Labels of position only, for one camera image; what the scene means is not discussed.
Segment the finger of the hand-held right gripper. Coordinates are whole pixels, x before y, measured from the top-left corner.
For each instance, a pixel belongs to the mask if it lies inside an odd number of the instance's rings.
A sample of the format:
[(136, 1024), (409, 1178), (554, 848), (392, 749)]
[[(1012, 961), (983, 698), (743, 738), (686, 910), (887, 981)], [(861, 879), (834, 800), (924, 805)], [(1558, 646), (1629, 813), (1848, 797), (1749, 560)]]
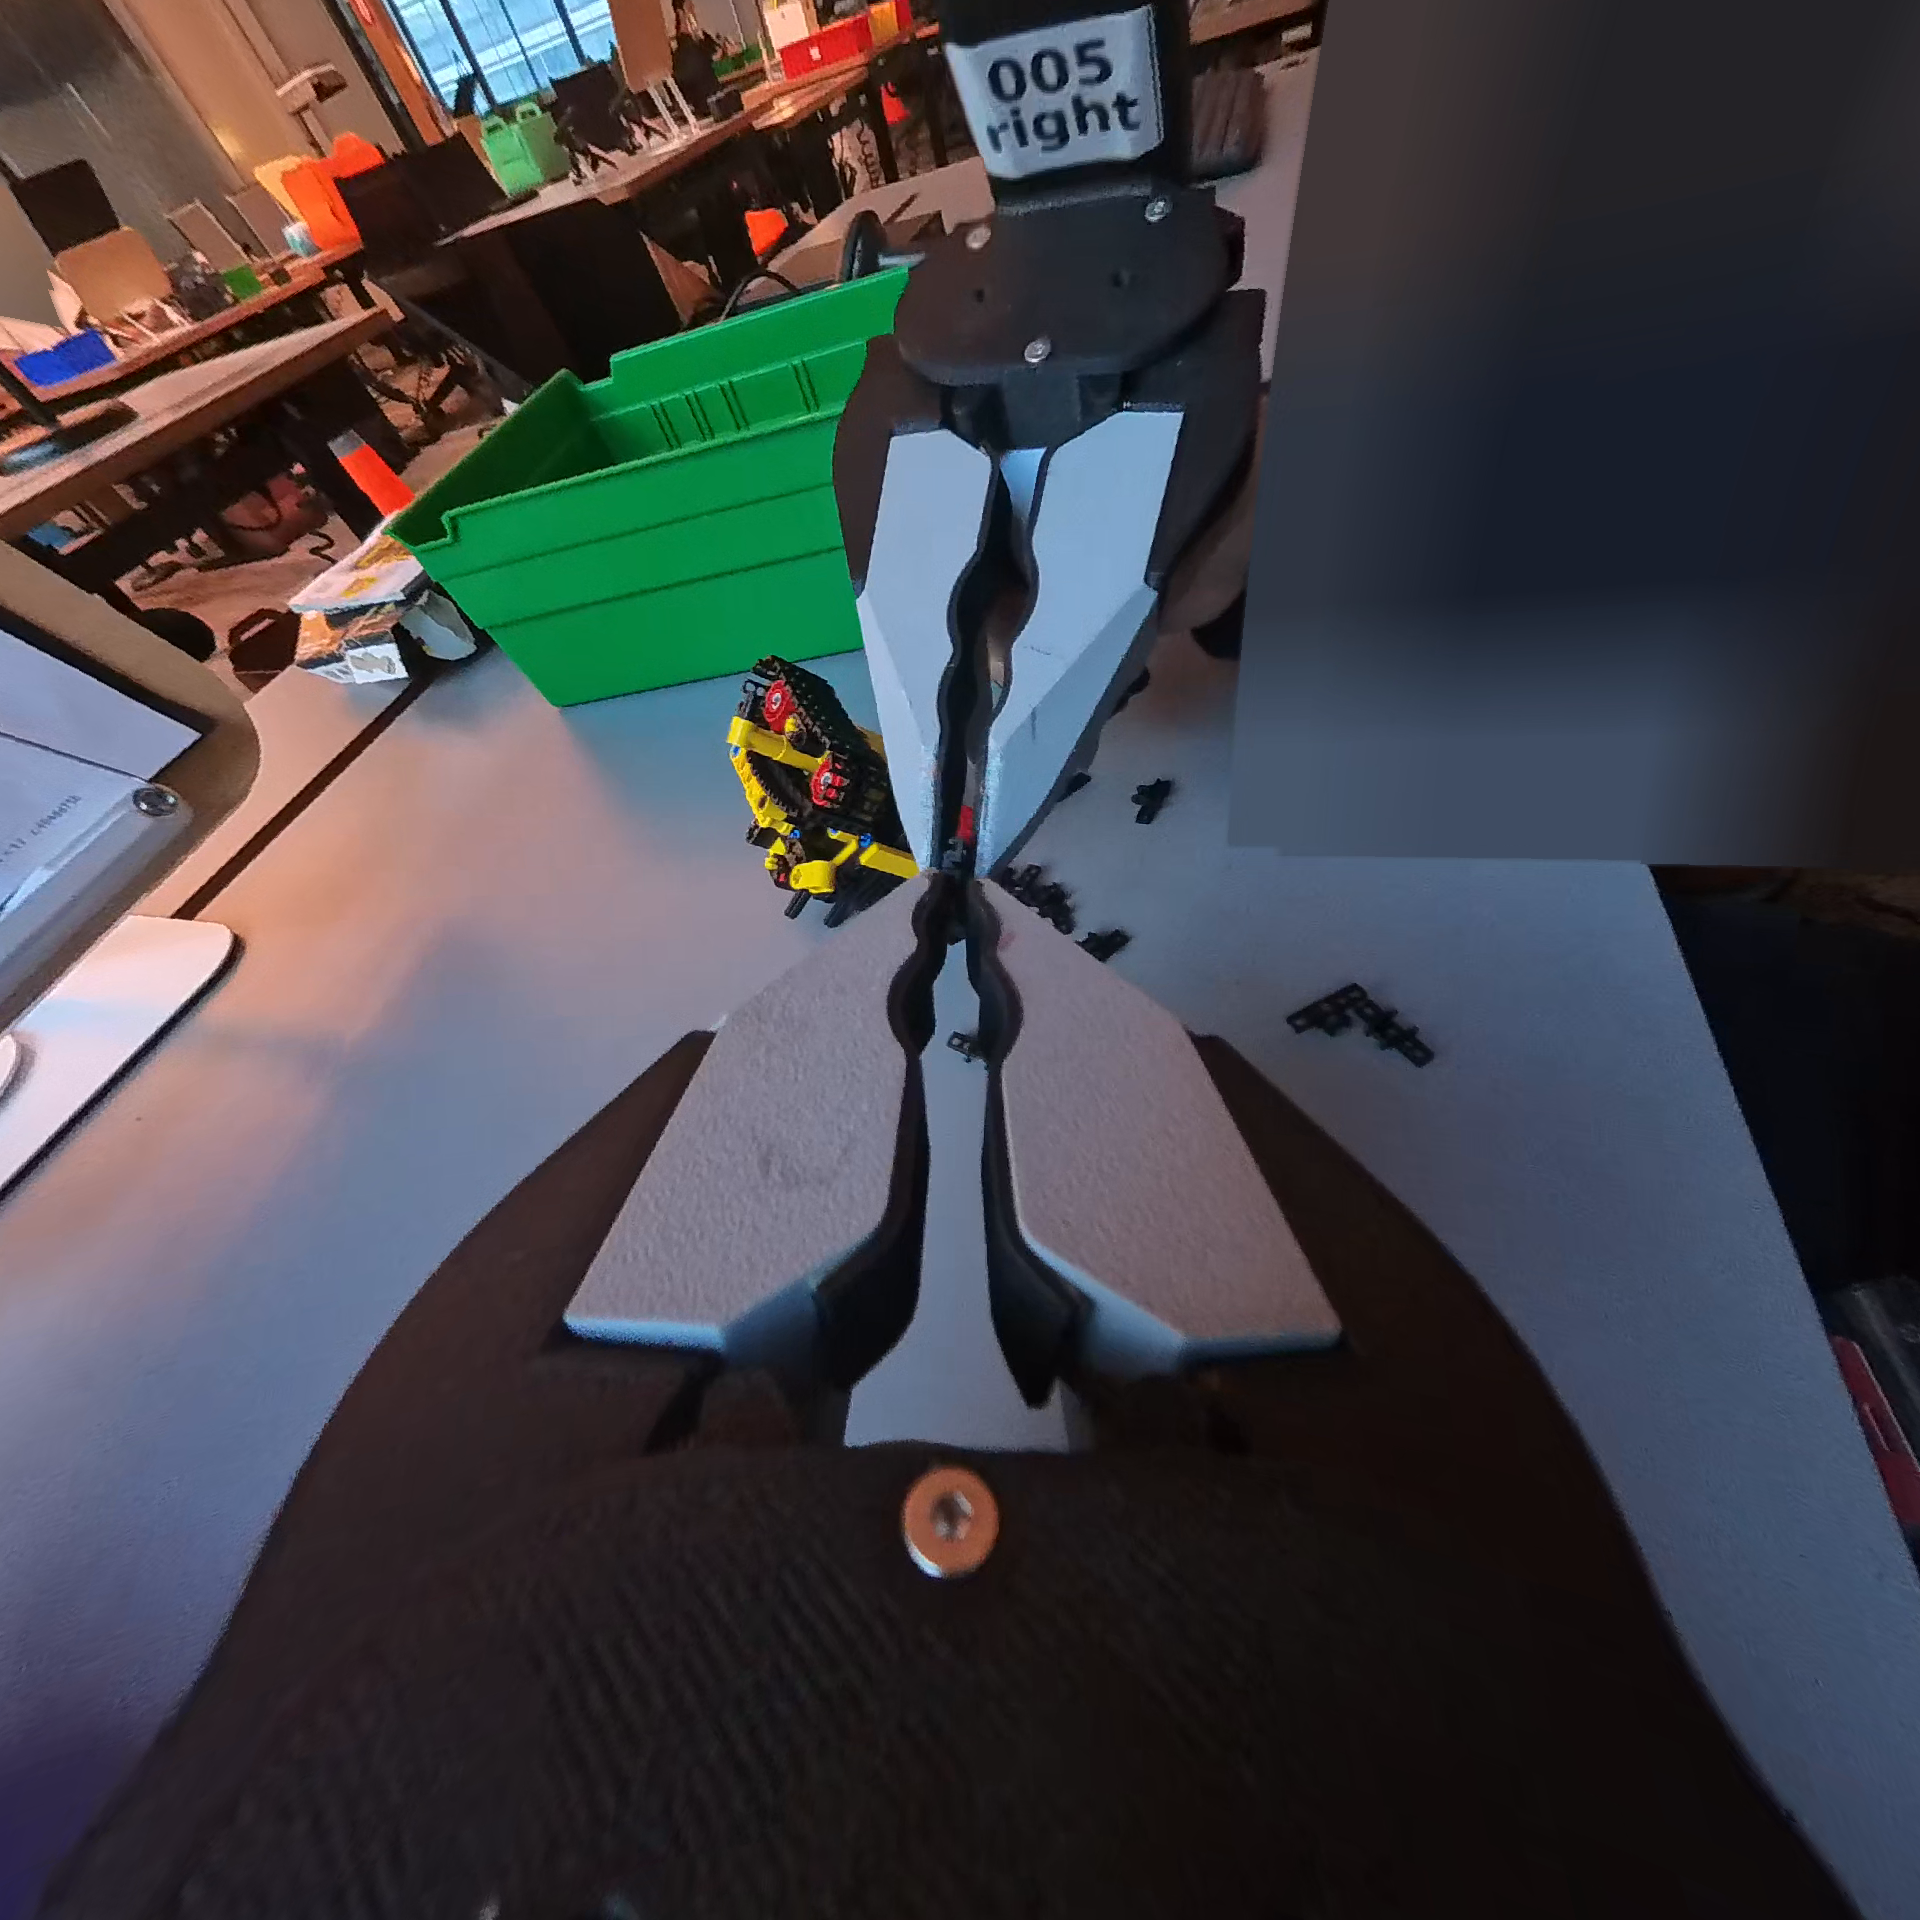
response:
[(1024, 848), (1097, 738), (1158, 631), (1144, 578), (1181, 413), (1119, 413), (1057, 449), (1012, 449), (1014, 549), (1036, 598), (1012, 638), (981, 765), (975, 867)]
[(894, 437), (854, 598), (895, 814), (925, 874), (956, 862), (984, 699), (968, 595), (984, 584), (999, 493), (991, 457), (956, 435)]

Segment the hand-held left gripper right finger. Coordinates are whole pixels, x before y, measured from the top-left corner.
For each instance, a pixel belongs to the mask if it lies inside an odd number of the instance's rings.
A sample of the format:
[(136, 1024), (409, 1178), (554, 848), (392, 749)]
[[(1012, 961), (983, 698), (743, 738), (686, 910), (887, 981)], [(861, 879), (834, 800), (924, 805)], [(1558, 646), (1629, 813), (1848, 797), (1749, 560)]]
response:
[(1340, 1344), (1174, 1016), (999, 886), (972, 889), (972, 983), (991, 1326), (1025, 1405)]

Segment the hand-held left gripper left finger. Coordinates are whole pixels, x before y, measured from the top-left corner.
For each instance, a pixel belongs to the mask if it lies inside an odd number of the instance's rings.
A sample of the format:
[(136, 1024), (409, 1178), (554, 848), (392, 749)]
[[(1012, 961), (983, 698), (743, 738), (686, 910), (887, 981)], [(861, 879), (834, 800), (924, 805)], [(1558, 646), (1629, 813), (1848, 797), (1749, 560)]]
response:
[(937, 888), (905, 886), (744, 999), (566, 1302), (570, 1337), (846, 1395), (920, 1295)]

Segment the yellow lego tracked vehicle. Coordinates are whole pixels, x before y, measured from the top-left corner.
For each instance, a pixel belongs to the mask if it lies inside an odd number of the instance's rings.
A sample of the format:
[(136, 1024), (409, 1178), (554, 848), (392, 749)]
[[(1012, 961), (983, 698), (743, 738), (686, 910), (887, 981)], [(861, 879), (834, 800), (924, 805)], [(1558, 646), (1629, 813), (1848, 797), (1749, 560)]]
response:
[(749, 845), (788, 919), (822, 901), (822, 922), (846, 927), (919, 874), (880, 737), (848, 717), (826, 679), (781, 657), (757, 662), (727, 751), (751, 813)]

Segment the torn lego packaging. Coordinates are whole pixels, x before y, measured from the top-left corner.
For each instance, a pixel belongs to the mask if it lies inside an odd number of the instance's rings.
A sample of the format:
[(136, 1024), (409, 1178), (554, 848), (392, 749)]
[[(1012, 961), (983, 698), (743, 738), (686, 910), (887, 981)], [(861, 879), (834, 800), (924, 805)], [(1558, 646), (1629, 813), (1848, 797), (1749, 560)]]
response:
[(295, 666), (342, 687), (407, 682), (425, 663), (461, 663), (482, 649), (415, 557), (383, 531), (301, 589), (289, 610)]

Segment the green plastic bin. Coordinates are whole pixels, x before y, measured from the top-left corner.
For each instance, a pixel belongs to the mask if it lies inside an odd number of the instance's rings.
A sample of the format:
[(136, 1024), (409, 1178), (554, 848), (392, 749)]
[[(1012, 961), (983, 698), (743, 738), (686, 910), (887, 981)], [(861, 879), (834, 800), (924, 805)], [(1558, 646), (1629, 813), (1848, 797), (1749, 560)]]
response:
[(552, 706), (854, 653), (832, 446), (902, 289), (877, 273), (557, 374), (389, 531)]

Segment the white flat stand base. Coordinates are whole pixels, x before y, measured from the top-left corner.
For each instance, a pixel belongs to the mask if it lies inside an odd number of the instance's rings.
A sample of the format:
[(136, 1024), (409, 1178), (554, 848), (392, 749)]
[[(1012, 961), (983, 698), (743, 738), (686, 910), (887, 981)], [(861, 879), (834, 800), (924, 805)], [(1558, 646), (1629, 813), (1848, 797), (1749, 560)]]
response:
[(2, 1191), (232, 969), (241, 945), (214, 922), (125, 918), (2, 1039)]

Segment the orange bin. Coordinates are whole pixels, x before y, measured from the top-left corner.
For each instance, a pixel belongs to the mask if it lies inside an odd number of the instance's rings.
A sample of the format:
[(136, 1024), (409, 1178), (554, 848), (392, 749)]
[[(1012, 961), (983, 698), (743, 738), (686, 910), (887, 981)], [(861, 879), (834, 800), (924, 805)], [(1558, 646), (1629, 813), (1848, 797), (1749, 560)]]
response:
[(340, 182), (367, 174), (389, 163), (389, 155), (357, 133), (335, 135), (325, 155), (280, 155), (253, 170), (285, 222), (309, 230), (320, 249), (350, 245), (357, 226), (345, 206)]

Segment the wooden work table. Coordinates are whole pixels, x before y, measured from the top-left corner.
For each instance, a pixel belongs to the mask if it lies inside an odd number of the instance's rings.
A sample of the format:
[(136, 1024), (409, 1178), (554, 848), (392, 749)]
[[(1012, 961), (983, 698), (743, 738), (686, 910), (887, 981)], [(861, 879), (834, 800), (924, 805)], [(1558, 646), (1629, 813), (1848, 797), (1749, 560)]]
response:
[[(367, 538), (378, 509), (330, 445), (372, 418), (374, 403), (350, 361), (392, 330), (394, 318), (372, 310), (134, 387), (129, 424), (5, 478), (2, 541), (86, 592), (113, 592), (134, 567), (213, 534), (221, 509), (292, 470), (357, 538)], [(159, 482), (159, 493), (63, 552), (32, 541), (56, 514), (98, 506), (133, 482)]]

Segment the red and black box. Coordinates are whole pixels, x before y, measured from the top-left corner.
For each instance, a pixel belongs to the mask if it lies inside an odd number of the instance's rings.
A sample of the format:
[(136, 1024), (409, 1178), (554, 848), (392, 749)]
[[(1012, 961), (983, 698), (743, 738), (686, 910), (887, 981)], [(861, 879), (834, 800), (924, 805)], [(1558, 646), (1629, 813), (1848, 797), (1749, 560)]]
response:
[(1918, 1281), (1840, 1287), (1816, 1309), (1892, 1518), (1918, 1559)]

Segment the printed instruction sheet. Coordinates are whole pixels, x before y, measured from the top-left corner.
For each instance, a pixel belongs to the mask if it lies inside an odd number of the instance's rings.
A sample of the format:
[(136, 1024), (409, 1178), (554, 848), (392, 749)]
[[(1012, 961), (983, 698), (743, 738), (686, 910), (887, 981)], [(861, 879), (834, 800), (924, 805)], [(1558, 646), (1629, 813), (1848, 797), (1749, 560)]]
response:
[(21, 630), (2, 631), (2, 910), (95, 845), (136, 833), (134, 793), (205, 734), (194, 717), (101, 679)]

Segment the cardboard box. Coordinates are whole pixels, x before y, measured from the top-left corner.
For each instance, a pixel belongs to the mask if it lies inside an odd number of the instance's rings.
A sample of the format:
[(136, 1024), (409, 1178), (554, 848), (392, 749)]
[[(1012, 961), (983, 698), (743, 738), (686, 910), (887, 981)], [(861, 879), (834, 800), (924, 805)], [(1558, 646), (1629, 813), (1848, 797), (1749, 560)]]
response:
[(56, 251), (53, 273), (95, 323), (119, 323), (138, 310), (173, 299), (166, 266), (148, 238), (129, 226)]

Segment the black monitor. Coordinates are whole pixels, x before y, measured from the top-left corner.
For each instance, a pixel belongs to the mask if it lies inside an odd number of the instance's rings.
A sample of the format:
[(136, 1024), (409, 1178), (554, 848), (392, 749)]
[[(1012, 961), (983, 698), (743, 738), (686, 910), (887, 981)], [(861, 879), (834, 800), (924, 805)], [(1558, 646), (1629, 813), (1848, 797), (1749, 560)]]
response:
[(86, 161), (63, 161), (37, 174), (21, 174), (2, 161), (2, 182), (50, 257), (122, 226)]

